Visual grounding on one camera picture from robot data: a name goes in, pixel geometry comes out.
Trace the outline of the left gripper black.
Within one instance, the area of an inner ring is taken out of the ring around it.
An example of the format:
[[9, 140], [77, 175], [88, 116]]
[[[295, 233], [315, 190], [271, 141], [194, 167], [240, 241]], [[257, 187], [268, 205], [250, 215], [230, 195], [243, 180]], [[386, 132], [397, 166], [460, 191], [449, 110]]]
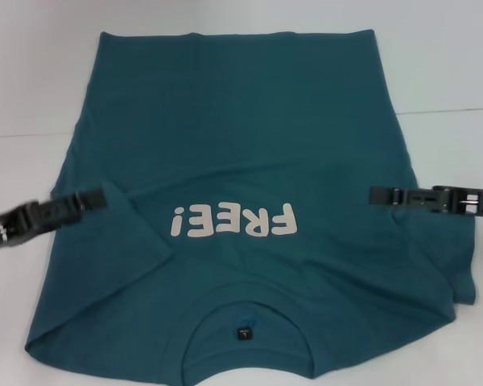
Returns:
[[80, 191], [39, 204], [31, 201], [0, 214], [0, 248], [24, 244], [42, 230], [56, 230], [82, 220], [88, 211], [107, 206], [104, 190]]

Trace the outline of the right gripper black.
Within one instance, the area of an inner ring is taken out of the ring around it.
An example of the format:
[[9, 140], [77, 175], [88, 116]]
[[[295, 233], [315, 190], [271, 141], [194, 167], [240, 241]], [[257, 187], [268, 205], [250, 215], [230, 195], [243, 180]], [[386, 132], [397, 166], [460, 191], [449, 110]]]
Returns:
[[371, 187], [369, 204], [435, 208], [435, 192], [440, 193], [441, 212], [483, 217], [483, 189], [434, 186], [433, 191], [398, 187]]

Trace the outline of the teal T-shirt with FREE print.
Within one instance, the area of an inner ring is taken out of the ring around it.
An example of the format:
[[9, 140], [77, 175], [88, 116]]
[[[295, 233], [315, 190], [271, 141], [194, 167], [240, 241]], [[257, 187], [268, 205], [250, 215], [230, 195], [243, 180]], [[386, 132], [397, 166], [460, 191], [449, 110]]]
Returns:
[[56, 233], [26, 351], [194, 386], [421, 339], [475, 302], [475, 223], [373, 186], [417, 181], [372, 31], [102, 34], [52, 194], [107, 205]]

